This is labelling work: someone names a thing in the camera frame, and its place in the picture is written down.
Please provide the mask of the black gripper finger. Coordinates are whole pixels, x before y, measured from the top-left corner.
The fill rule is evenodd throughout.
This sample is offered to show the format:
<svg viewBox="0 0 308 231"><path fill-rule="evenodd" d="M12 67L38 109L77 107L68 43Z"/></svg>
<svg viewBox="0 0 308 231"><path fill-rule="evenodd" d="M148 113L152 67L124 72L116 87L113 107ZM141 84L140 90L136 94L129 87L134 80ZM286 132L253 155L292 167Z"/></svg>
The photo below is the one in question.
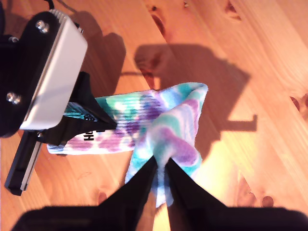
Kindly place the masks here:
<svg viewBox="0 0 308 231"><path fill-rule="evenodd" d="M173 160L169 159L166 166L172 196L184 207L225 207L225 205L199 186Z"/></svg>
<svg viewBox="0 0 308 231"><path fill-rule="evenodd" d="M147 202L156 170L157 162L154 157L151 157L125 185L106 198L99 206L144 206Z"/></svg>
<svg viewBox="0 0 308 231"><path fill-rule="evenodd" d="M43 131L42 143L60 145L79 134L92 131L104 132L113 129L115 129L115 121L112 119L107 121L99 119L95 122L63 116L57 126Z"/></svg>
<svg viewBox="0 0 308 231"><path fill-rule="evenodd" d="M84 120L93 128L116 128L116 122L100 107L91 92L90 75L78 74L69 102L76 103L83 109Z"/></svg>

